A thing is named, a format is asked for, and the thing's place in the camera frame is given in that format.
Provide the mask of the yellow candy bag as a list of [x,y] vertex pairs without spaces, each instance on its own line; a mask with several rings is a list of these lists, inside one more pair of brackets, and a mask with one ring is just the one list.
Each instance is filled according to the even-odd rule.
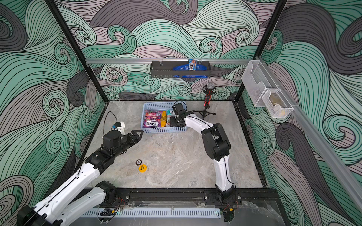
[[161,114],[161,127],[166,127],[167,125],[167,112],[163,111]]

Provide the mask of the purple Fox's berries bag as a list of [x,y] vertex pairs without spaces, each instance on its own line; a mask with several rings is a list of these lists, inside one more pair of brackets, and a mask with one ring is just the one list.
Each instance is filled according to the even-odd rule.
[[162,112],[156,110],[146,110],[144,112],[143,128],[161,127]]

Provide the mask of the teal candy bag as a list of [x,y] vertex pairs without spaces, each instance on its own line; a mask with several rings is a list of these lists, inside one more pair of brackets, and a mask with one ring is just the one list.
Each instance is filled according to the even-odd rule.
[[174,114],[174,111],[171,109],[171,110],[167,110],[167,121],[166,121],[166,127],[170,127],[170,118],[171,117],[174,117],[175,114]]

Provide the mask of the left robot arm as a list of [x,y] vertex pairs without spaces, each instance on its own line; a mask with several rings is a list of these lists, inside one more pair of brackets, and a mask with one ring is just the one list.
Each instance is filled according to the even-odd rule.
[[116,201],[116,188],[110,182],[98,183],[80,198],[83,189],[142,139],[143,130],[132,130],[123,135],[118,130],[103,136],[103,143],[92,153],[80,169],[58,189],[34,207],[25,206],[17,214],[18,226],[68,226],[94,206],[110,205]]

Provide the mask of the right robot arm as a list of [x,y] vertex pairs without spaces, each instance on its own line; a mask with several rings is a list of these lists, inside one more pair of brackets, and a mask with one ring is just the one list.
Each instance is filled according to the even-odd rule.
[[229,168],[231,143],[220,123],[209,123],[192,112],[170,118],[172,127],[188,127],[202,136],[207,156],[213,160],[216,172],[216,196],[219,202],[227,202],[235,195],[236,185],[232,182]]

